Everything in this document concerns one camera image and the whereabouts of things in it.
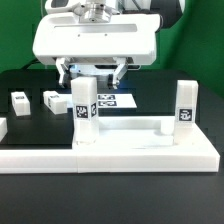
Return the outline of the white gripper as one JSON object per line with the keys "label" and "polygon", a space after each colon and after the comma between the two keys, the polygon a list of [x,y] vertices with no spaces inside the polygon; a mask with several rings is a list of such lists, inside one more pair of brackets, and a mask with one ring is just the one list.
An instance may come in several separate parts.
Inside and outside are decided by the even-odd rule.
{"label": "white gripper", "polygon": [[150,65],[156,60],[159,27],[158,14],[114,15],[109,23],[80,23],[74,13],[51,14],[39,23],[33,52],[41,63],[56,65],[62,88],[71,87],[69,62],[117,64],[107,83],[109,89],[116,89],[128,63]]}

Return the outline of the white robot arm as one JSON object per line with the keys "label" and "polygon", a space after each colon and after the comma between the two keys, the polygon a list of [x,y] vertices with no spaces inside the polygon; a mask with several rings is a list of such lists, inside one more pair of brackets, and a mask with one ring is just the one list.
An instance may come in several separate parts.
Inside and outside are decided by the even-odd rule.
{"label": "white robot arm", "polygon": [[183,15],[185,0],[46,0],[33,53],[54,65],[59,84],[99,77],[116,88],[127,70],[151,65],[156,34]]}

